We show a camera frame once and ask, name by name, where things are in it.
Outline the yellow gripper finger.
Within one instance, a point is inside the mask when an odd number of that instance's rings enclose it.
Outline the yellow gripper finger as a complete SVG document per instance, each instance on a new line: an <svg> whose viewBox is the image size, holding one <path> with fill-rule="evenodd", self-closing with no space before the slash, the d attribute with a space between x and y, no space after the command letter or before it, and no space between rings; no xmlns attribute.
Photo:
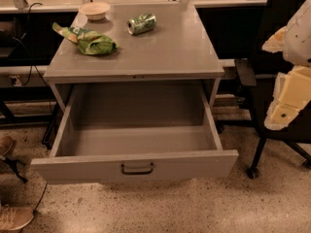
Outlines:
<svg viewBox="0 0 311 233"><path fill-rule="evenodd" d="M294 66L288 74L279 73L275 80L271 102L264 126L281 130L298 116L311 101L311 69Z"/></svg>
<svg viewBox="0 0 311 233"><path fill-rule="evenodd" d="M268 40L262 45L262 49L267 52L276 53L283 50L284 37L287 32L287 27L284 26L276 31Z"/></svg>

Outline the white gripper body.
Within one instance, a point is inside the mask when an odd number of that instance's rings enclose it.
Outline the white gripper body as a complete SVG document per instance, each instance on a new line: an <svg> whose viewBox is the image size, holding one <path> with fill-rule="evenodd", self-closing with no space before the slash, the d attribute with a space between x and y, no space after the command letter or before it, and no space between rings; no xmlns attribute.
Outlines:
<svg viewBox="0 0 311 233"><path fill-rule="evenodd" d="M287 24L283 57L293 65L311 66L311 0L305 0Z"/></svg>

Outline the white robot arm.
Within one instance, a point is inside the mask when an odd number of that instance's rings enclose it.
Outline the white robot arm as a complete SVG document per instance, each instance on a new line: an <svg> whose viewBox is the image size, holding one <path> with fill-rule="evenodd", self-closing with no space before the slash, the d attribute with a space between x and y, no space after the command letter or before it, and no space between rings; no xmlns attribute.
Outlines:
<svg viewBox="0 0 311 233"><path fill-rule="evenodd" d="M288 74L277 75L273 101L264 120L267 129L281 130L288 127L311 101L311 0L306 0L262 49L271 53L280 51L293 65Z"/></svg>

